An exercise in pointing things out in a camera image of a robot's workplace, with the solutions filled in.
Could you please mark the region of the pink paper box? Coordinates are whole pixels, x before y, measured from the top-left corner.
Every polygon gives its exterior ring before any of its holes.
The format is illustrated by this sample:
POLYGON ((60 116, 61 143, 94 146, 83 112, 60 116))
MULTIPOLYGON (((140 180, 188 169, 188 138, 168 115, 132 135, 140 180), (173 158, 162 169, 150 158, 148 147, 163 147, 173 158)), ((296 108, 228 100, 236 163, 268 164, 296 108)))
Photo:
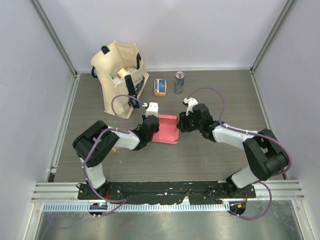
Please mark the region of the pink paper box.
POLYGON ((176 115, 159 114, 159 131, 153 134, 152 142, 176 145, 179 143, 180 130, 177 128, 176 115))

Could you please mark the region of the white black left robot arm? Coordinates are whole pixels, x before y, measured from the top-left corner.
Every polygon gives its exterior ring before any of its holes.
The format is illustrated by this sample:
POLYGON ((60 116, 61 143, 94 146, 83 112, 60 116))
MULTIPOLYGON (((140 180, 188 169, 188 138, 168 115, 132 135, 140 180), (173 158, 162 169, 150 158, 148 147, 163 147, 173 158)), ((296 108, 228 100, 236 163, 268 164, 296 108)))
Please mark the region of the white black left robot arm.
POLYGON ((79 135, 72 143, 82 163, 89 194, 100 200, 107 192, 107 180, 103 172, 102 162, 113 148, 124 148, 132 151, 143 149, 160 129, 157 116, 142 117, 142 123, 129 131, 119 130, 98 120, 79 135))

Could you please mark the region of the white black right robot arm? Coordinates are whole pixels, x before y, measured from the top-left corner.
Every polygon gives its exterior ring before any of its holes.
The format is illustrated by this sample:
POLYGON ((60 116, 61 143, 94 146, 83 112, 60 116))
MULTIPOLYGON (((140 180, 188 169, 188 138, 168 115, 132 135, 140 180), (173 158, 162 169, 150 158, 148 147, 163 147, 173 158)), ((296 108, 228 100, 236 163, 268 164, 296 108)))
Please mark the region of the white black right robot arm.
POLYGON ((182 133, 199 131, 203 138, 244 151, 247 166, 226 179, 226 194, 236 198, 244 188, 266 181, 290 165, 290 158, 269 129, 249 132, 214 120, 208 107, 199 103, 179 113, 177 128, 182 133))

